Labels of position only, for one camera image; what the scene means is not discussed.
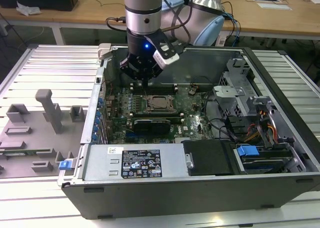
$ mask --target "gray floor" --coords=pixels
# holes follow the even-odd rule
[[[42,32],[41,27],[23,27],[14,26],[18,34],[24,39],[28,40]],[[68,45],[95,45],[95,35],[93,30],[88,29],[63,29],[63,35]],[[116,31],[99,30],[98,31],[100,43],[114,43],[123,44],[125,43],[125,34]],[[231,46],[234,38],[226,43],[226,46]],[[305,71],[309,64],[312,62],[314,52],[320,52],[320,42],[314,47],[311,41],[299,41],[287,40],[286,44],[283,44],[281,40],[277,40],[274,46],[270,49],[266,48],[266,44],[261,46],[263,38],[250,37],[240,38],[240,42],[237,44],[238,47],[250,47],[255,50],[284,50],[288,55]],[[0,82],[5,78],[13,65],[17,62],[23,51],[26,49],[24,45],[21,45],[21,40],[14,33],[12,29],[8,31],[8,36],[0,38]],[[34,38],[28,42],[28,44],[56,44],[54,35],[50,28],[44,28],[44,32],[41,36]],[[318,69],[312,66],[308,71],[308,75],[314,79]]]

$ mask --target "blue cable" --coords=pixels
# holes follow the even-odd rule
[[[224,13],[225,15],[227,15],[230,19],[231,19],[231,21],[235,24],[235,26],[236,26],[236,29],[237,29],[237,34],[236,34],[236,36],[235,36],[235,40],[234,40],[234,42],[233,42],[233,44],[232,44],[232,47],[234,47],[235,46],[235,44],[236,44],[236,41],[237,41],[237,39],[238,39],[238,37],[239,37],[239,34],[240,34],[240,30],[239,30],[239,27],[238,27],[238,22],[230,15],[230,14],[228,14],[228,13]]]

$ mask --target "warning label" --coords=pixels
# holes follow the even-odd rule
[[[124,150],[122,178],[162,177],[160,150]]]

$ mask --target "blue latch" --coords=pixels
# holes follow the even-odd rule
[[[238,151],[239,156],[259,156],[259,151],[254,145],[241,145],[236,149]]]
[[[59,170],[72,170],[72,161],[71,160],[60,161]]]

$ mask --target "motherboard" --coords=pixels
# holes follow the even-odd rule
[[[181,143],[212,139],[204,115],[206,92],[186,85],[144,90],[111,88],[105,92],[104,122],[108,144]]]

